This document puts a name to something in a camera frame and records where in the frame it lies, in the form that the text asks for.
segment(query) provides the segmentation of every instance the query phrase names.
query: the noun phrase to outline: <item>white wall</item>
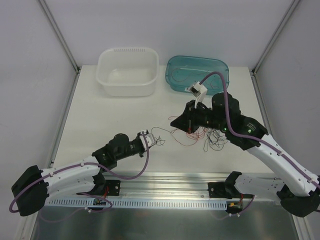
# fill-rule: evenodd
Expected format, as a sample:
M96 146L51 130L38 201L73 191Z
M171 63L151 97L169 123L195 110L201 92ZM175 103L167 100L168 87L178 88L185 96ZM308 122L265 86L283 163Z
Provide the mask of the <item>white wall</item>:
M292 0L47 0L76 61L112 47L150 47L253 68Z
M320 175L320 1L301 1L258 71L273 135L302 165ZM319 239L320 213L309 222Z
M11 186L46 167L75 72L36 0L1 1L0 32L0 239L11 240Z

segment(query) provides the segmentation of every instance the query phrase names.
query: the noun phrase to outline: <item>teal plastic bin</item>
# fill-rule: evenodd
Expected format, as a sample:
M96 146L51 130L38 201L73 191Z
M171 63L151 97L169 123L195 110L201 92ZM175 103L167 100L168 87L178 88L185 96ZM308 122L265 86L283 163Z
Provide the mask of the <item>teal plastic bin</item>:
M174 56L166 66L165 80L173 90L189 93L187 88L214 71L223 74L228 87L229 68L223 61L194 56ZM210 76L203 85L208 89L207 95L213 96L224 90L221 78L217 74Z

